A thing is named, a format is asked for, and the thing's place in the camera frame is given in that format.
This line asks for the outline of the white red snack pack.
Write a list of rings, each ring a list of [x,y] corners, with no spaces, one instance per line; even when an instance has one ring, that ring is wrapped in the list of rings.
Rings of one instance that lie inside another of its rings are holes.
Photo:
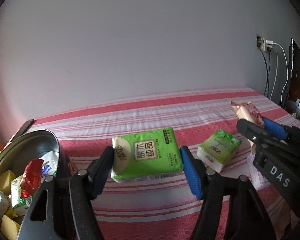
[[[231,102],[231,106],[239,119],[245,119],[264,128],[264,120],[259,110],[251,102]]]

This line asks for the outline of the red foil snack pack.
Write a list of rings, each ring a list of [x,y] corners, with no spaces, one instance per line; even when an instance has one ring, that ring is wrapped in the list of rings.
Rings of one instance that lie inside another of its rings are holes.
[[[40,188],[42,178],[43,159],[31,160],[23,172],[20,180],[21,198],[28,198]]]

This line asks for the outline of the small green tissue pack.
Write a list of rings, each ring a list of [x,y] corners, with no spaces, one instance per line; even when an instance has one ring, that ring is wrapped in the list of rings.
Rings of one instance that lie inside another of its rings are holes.
[[[219,129],[198,146],[197,157],[220,173],[240,145],[241,141],[234,135]]]

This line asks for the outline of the large green tissue pack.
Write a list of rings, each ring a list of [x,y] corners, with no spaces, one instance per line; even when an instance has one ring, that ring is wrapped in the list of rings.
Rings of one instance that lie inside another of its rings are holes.
[[[112,138],[111,178],[117,183],[173,177],[183,161],[171,127]]]

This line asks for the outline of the green aloe tissue pack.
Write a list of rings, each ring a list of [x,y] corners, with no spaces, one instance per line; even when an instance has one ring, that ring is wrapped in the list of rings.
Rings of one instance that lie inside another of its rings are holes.
[[[32,204],[32,196],[28,198],[21,197],[20,181],[22,176],[11,181],[11,206],[12,210],[19,216],[26,215]]]

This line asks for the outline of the black monitor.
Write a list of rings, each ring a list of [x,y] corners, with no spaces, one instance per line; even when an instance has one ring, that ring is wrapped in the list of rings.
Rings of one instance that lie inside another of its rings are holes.
[[[300,48],[293,38],[289,45],[288,75],[287,101],[291,104],[297,103],[300,100]]]

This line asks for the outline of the white blue pack in tin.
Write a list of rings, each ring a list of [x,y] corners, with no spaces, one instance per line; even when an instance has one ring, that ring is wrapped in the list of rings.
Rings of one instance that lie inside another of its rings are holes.
[[[44,154],[40,159],[43,160],[42,163],[42,181],[47,176],[55,176],[57,173],[59,153],[55,151],[50,151]]]

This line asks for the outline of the red white striped bedspread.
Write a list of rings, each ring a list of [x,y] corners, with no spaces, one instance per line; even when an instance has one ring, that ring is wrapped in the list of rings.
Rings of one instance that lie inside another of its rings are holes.
[[[53,132],[77,168],[97,159],[114,136],[171,127],[179,146],[196,154],[218,129],[237,135],[232,102],[250,102],[266,118],[287,126],[299,120],[247,87],[146,96],[37,119],[32,130]],[[93,203],[105,239],[189,239],[202,203],[183,174],[134,183],[109,179]]]

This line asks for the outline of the round metal tin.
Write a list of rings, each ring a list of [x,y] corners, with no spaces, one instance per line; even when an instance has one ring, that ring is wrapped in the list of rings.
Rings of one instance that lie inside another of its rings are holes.
[[[42,129],[0,153],[0,239],[75,239],[69,180],[77,167]]]

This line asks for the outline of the wall power socket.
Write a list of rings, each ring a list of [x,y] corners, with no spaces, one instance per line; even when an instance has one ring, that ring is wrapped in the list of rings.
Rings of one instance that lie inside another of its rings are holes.
[[[260,37],[259,35],[256,36],[257,40],[257,47],[261,49],[262,51],[269,53],[274,45],[274,42],[272,40],[267,40],[264,37]]]

